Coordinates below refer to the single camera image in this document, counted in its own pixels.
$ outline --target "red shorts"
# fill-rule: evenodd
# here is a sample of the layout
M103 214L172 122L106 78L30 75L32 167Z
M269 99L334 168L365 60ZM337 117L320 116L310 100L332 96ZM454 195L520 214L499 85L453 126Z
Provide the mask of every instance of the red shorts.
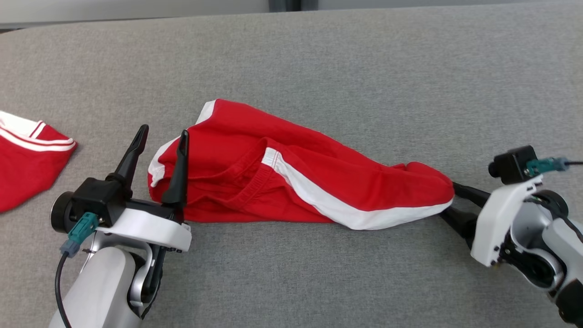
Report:
M446 209L449 178L422 163L385 166L324 134L249 105L205 104L190 134L185 219L198 222L338 222L383 229ZM160 201L177 139L148 168Z

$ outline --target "cable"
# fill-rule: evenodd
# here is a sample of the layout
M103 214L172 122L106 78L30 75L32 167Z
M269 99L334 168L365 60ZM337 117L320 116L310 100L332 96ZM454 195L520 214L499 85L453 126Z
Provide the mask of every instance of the cable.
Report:
M539 200L537 198L530 198L524 201L525 203L535 203L541 205L542 207L546 208L551 212L556 218L563 219L563 222L569 227L571 230L575 232L577 238L583 243L583 233L577 229L577 227L569 220L567 217L560 215L559 213L555 212L546 202Z
M581 231L579 231L579 229L577 229L577 227L573 224L573 222L571 222L571 220L569 220L567 217L561 218L563 219L563 221L565 222L565 224L571 228L571 230L573 230L575 232L575 234L577 235L577 238L579 238L579 240L581 241L581 243L583 243L583 234L581 233Z
M69 252L63 252L63 256L61 256L61 260L57 266L57 274L55 275L55 297L57 298L57 307L59 308L59 313L61 314L65 328L71 328L71 323L65 313L65 307L63 306L63 299L61 297L61 273L63 271L63 264L65 264L68 256Z

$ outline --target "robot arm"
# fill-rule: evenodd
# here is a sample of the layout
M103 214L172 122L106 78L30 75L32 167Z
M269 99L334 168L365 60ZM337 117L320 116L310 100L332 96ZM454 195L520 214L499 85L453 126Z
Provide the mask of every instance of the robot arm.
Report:
M441 217L486 267L507 263L548 294L567 323L583 327L583 225L568 218L567 203L542 185L541 173L566 170L566 159L542 159L526 146L496 156L489 171L505 186L491 194L454 183L478 215L448 208Z
M51 210L51 224L69 240L61 247L55 293L59 311L50 328L139 327L160 288L167 252L188 251L192 239L184 224L188 177L188 132L183 131L177 163L163 203L136 200L131 184L147 139L141 126L114 173L105 180L88 178L75 192L59 196ZM85 224L86 219L94 221ZM60 269L90 232L93 238L85 265L61 300ZM142 257L127 248L138 250Z

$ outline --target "black cable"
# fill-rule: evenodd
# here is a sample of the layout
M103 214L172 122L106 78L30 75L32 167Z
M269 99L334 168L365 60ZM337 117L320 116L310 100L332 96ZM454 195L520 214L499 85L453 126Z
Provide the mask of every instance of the black cable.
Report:
M579 238L581 243L583 243L583 233L581 233L581 231L579 231L579 229L577 229L577 227L573 224L573 222L571 222L571 220L569 220L567 217L564 217L564 216L560 215L559 213L556 213L555 211L553 211L553 209L550 208L544 201L541 201L541 200L538 200L535 198L530 198L530 199L525 200L525 202L526 203L535 203L535 204L541 205L542 207L549 210L549 212L551 212L556 218L563 219L563 222L565 222L567 227L569 227L571 230L573 230L575 232L575 235L577 236L577 238Z
M160 290L160 282L162 281L162 276L160 273L160 281L158 282L158 288L156 288L156 293L154 294L154 298L152 298L152 301L150 301L150 305L147 306L147 308L144 310L144 313L142 313L142 320L146 317L147 313L150 312L150 309L152 308L152 304L154 304L154 301L156 300L156 297L158 296L158 291Z
M571 228L571 230L573 230L575 232L575 234L577 235L577 238L579 238L581 243L583 243L583 234L581 233L581 231L579 231L579 229L577 229L577 227L573 224L573 222L571 222L571 220L569 220L567 217L564 217L564 218L561 217L561 219L563 219L565 224L569 228Z
M63 299L61 297L61 273L63 271L63 264L65 264L68 256L69 252L63 252L63 256L61 256L61 260L57 266L57 274L55 275L55 297L57 298L57 307L59 308L59 313L61 314L65 328L71 328L71 323L65 313L65 307L63 306Z

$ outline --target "gray upholstery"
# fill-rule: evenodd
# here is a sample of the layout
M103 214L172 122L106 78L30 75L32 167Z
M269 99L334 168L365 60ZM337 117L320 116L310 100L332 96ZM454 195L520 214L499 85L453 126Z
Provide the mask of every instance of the gray upholstery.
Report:
M52 202L157 147L217 97L316 129L387 165L419 160L492 190L493 155L583 158L583 4L517 4L82 23L0 36L0 106L80 147L51 190L0 215L0 326L56 310ZM548 188L583 213L583 172ZM466 203L458 202L470 209ZM144 327L567 327L516 271L481 266L437 217L383 231L192 224ZM71 286L83 262L65 264Z

